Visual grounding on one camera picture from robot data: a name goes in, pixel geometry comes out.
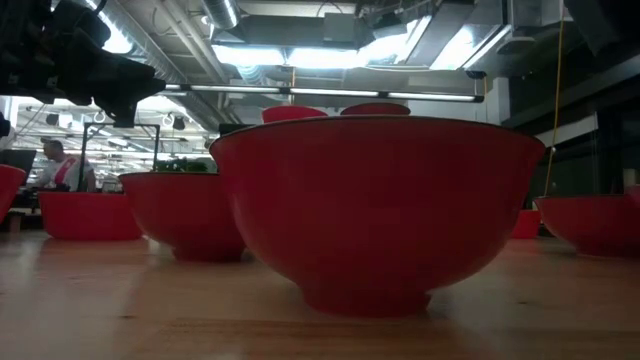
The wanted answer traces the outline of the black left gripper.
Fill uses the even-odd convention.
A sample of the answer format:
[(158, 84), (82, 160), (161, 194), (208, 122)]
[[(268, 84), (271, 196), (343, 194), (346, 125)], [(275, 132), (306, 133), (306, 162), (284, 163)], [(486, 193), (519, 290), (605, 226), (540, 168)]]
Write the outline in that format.
[(149, 66), (94, 45), (59, 49), (43, 71), (42, 92), (57, 91), (77, 105), (94, 103), (120, 127), (132, 127), (134, 103), (166, 87)]

